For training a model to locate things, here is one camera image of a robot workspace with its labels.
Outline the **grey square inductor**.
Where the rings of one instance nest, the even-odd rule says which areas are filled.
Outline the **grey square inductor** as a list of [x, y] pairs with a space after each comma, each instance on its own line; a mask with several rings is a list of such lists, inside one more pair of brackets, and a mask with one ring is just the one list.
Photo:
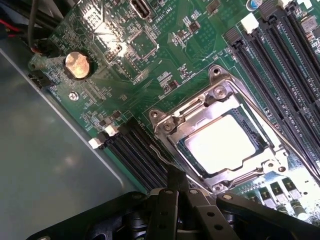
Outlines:
[[308, 16], [301, 21], [302, 29], [305, 33], [312, 32], [317, 28], [318, 23], [315, 16]]

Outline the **black RAM slot white latch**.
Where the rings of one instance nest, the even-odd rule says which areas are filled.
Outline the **black RAM slot white latch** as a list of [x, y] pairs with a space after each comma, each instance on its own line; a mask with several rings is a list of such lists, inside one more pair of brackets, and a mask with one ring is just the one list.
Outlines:
[[241, 36], [229, 44], [281, 130], [298, 144], [320, 145], [320, 61], [296, 16], [276, 9], [241, 23]]
[[167, 186], [167, 169], [157, 155], [137, 143], [130, 133], [118, 128], [118, 133], [110, 136], [104, 143], [119, 159], [126, 160], [129, 169], [148, 186], [155, 188]]
[[135, 173], [126, 160], [118, 158], [108, 147], [103, 147], [102, 143], [96, 138], [91, 138], [88, 141], [88, 145], [97, 152], [103, 153], [109, 160], [111, 160], [118, 169], [125, 175], [125, 177], [141, 192], [147, 193], [153, 189], [153, 187], [143, 183], [142, 179], [139, 179], [137, 173]]
[[307, 40], [311, 44], [311, 48], [315, 54], [320, 57], [320, 0], [277, 0], [278, 5], [282, 9], [289, 9], [290, 5], [293, 6], [291, 10], [298, 19], [298, 22], [309, 16], [316, 17], [317, 28], [311, 32], [304, 32]]

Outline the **green motherboard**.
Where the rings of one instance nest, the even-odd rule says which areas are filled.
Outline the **green motherboard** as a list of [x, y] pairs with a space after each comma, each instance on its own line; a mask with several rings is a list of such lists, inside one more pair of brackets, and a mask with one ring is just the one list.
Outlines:
[[[248, 0], [145, 1], [151, 14], [141, 19], [130, 0], [79, 0], [29, 62], [30, 71], [40, 70], [52, 81], [52, 97], [91, 139], [104, 147], [132, 117], [154, 135], [149, 111], [170, 112], [208, 87], [214, 65], [240, 80], [275, 126], [224, 39], [233, 27], [244, 30], [247, 15], [260, 19], [262, 5], [248, 8]], [[85, 79], [73, 78], [64, 66], [74, 51], [90, 60]], [[78, 93], [77, 101], [69, 99], [72, 91]], [[229, 190], [320, 227], [320, 187], [282, 144], [288, 154], [286, 174], [270, 172]]]

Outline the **grey metal PC case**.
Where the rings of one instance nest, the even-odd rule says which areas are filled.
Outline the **grey metal PC case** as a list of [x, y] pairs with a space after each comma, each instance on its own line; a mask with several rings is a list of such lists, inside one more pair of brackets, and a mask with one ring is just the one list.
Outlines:
[[0, 40], [0, 240], [29, 236], [136, 186], [28, 79], [29, 50]]

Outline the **internal USB port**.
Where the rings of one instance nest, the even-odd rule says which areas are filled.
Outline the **internal USB port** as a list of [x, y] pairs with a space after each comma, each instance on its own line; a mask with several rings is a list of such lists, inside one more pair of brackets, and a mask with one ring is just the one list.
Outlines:
[[130, 5], [143, 20], [151, 15], [151, 10], [145, 0], [130, 0]]

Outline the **coin cell battery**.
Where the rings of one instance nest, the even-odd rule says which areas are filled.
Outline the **coin cell battery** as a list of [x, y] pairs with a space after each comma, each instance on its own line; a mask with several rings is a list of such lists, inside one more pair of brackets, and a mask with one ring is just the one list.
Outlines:
[[79, 51], [70, 52], [64, 60], [64, 66], [76, 80], [82, 80], [91, 73], [91, 62], [87, 55]]

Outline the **black fan header connector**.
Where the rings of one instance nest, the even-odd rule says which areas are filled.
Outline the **black fan header connector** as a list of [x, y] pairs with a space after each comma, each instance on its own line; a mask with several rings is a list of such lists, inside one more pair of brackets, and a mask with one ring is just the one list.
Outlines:
[[39, 90], [48, 89], [53, 85], [53, 82], [41, 70], [31, 71], [27, 76]]

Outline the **metal CPU socket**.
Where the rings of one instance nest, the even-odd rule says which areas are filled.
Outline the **metal CPU socket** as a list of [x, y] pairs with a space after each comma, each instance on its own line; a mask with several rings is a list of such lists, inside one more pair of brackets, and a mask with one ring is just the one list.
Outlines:
[[[200, 92], [196, 93], [195, 95], [189, 97], [185, 102], [181, 103], [177, 107], [175, 107], [173, 110], [169, 112], [164, 112], [160, 109], [153, 108], [149, 111], [148, 116], [149, 120], [152, 124], [154, 136], [161, 141], [161, 143], [165, 146], [165, 148], [169, 151], [170, 154], [174, 157], [174, 160], [176, 162], [176, 165], [184, 170], [188, 175], [190, 175], [192, 178], [197, 180], [203, 187], [205, 187], [207, 190], [213, 192], [213, 193], [220, 193], [222, 191], [227, 191], [230, 189], [233, 189], [239, 185], [242, 185], [246, 182], [252, 181], [258, 177], [264, 176], [269, 173], [275, 173], [278, 175], [285, 175], [289, 170], [288, 165], [288, 153], [282, 143], [282, 141], [277, 137], [277, 135], [273, 132], [273, 130], [263, 121], [262, 118], [247, 104], [247, 102], [242, 98], [242, 96], [233, 88], [232, 83], [239, 87], [254, 103], [255, 101], [252, 99], [250, 94], [248, 93], [246, 87], [243, 85], [243, 83], [234, 77], [231, 73], [229, 73], [227, 70], [225, 70], [220, 65], [213, 65], [208, 72], [209, 76], [209, 86], [202, 89]], [[253, 178], [251, 180], [239, 183], [239, 184], [232, 184], [231, 186], [225, 186], [224, 184], [215, 184], [215, 185], [208, 185], [204, 178], [201, 176], [198, 176], [195, 171], [192, 170], [192, 168], [187, 165], [187, 163], [181, 159], [179, 156], [176, 156], [170, 149], [168, 149], [165, 145], [165, 143], [161, 140], [158, 133], [158, 126], [159, 124], [166, 121], [171, 115], [178, 115], [179, 112], [188, 106], [191, 106], [196, 100], [200, 100], [204, 102], [205, 106], [209, 106], [213, 104], [214, 102], [225, 102], [229, 99], [236, 99], [239, 101], [239, 103], [243, 104], [246, 110], [250, 110], [255, 115], [256, 119], [258, 120], [259, 124], [261, 125], [259, 129], [263, 132], [271, 131], [274, 133], [274, 135], [277, 137], [277, 139], [280, 142], [281, 148], [283, 148], [283, 154], [281, 159], [286, 160], [285, 163], [281, 167], [278, 168], [277, 171], [271, 171], [264, 175], [257, 176], [256, 178]]]

